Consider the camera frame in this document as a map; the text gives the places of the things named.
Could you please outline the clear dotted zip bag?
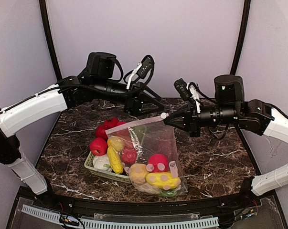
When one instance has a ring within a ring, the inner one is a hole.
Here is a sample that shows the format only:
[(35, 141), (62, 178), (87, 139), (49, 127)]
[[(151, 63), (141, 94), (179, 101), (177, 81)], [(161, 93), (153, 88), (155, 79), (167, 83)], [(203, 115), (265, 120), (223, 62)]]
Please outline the clear dotted zip bag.
[[(169, 170), (173, 177), (179, 177), (181, 184), (175, 188), (178, 193), (176, 196), (187, 193), (187, 182), (179, 164), (178, 151), (174, 129), (164, 123), (164, 119), (169, 115), (162, 113), (159, 116), (145, 118), (142, 120), (128, 122), (124, 125), (116, 126), (106, 130), (109, 137), (119, 137), (124, 141), (125, 148), (133, 148), (137, 151), (137, 160), (135, 163), (148, 164), (148, 159), (154, 154), (163, 154), (169, 161)], [(134, 127), (144, 125), (147, 130), (142, 141), (139, 141), (134, 132)], [(123, 173), (129, 177), (130, 167), (133, 164), (122, 162), (122, 151), (118, 152), (123, 166)]]

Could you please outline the red toy apple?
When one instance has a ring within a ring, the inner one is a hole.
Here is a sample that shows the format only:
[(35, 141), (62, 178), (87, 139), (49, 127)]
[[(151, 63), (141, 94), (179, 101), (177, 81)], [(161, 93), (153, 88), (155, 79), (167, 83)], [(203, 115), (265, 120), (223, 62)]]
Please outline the red toy apple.
[(168, 172), (169, 161), (163, 154), (154, 154), (148, 159), (146, 169), (149, 172)]

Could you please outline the yellow toy mango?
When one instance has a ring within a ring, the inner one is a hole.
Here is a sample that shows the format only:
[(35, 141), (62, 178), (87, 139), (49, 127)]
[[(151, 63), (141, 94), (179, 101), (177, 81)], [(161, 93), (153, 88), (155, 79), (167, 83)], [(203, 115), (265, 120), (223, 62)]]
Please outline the yellow toy mango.
[(148, 173), (145, 179), (150, 185), (163, 190), (174, 189), (181, 184), (180, 178), (173, 177), (170, 172)]

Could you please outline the tan toy potato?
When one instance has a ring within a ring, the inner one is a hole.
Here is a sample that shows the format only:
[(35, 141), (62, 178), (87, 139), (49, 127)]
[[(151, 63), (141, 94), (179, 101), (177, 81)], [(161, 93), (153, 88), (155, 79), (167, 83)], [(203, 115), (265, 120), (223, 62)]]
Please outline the tan toy potato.
[(130, 167), (129, 178), (134, 184), (143, 185), (146, 182), (148, 173), (145, 164), (135, 163)]

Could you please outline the green toy bitter gourd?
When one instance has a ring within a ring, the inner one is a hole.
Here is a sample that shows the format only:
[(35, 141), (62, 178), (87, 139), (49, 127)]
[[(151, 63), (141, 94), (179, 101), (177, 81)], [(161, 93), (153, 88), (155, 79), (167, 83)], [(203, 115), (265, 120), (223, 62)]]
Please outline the green toy bitter gourd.
[(171, 197), (174, 197), (176, 196), (178, 193), (178, 191), (176, 189), (169, 189), (169, 190), (162, 190), (160, 192), (160, 196), (161, 197), (167, 197), (167, 198), (171, 198)]

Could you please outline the white toy bitter gourd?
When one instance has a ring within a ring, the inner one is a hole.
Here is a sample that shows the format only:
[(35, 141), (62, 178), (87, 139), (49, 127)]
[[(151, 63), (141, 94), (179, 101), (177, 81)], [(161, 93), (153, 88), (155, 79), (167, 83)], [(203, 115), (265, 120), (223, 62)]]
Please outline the white toy bitter gourd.
[(136, 185), (136, 189), (138, 189), (139, 191), (146, 193), (146, 194), (152, 194), (152, 195), (159, 195), (161, 193), (161, 189), (156, 187), (156, 186), (152, 186), (149, 183), (144, 183), (142, 185)]

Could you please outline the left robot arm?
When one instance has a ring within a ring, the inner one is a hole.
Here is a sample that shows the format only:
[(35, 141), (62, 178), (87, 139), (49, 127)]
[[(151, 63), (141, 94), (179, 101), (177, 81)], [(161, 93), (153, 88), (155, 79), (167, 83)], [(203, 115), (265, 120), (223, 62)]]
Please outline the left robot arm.
[(75, 108), (95, 99), (124, 105), (132, 116), (161, 112), (160, 97), (148, 84), (155, 62), (146, 55), (127, 74), (113, 79), (117, 57), (106, 52), (89, 54), (85, 68), (77, 76), (57, 81), (47, 89), (10, 107), (0, 108), (0, 164), (7, 165), (34, 194), (52, 193), (52, 187), (22, 152), (16, 133), (47, 116)]

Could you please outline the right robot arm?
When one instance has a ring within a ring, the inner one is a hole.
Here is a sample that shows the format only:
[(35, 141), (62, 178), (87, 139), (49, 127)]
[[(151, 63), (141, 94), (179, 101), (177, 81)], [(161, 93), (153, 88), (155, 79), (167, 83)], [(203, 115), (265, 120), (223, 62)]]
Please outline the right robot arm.
[(275, 105), (261, 100), (245, 101), (243, 79), (235, 75), (219, 75), (214, 79), (215, 99), (203, 105), (197, 84), (183, 79), (174, 82), (187, 104), (164, 119), (166, 125), (199, 137), (203, 127), (234, 125), (257, 135), (276, 138), (288, 144), (288, 116)]

